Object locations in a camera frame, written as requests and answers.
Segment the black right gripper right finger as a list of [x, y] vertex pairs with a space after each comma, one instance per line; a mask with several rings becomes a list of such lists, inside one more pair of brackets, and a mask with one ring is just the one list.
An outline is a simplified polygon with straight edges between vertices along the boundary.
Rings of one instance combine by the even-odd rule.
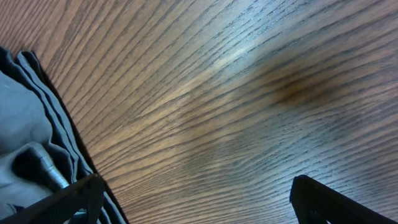
[[306, 175], [293, 179], [289, 201], [299, 224], [397, 224]]

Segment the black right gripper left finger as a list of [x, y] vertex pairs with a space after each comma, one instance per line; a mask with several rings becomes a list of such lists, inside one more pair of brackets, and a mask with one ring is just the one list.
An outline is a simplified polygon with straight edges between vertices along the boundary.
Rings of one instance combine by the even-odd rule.
[[11, 215], [1, 224], [88, 223], [95, 224], [104, 201], [102, 179], [91, 174], [59, 192]]

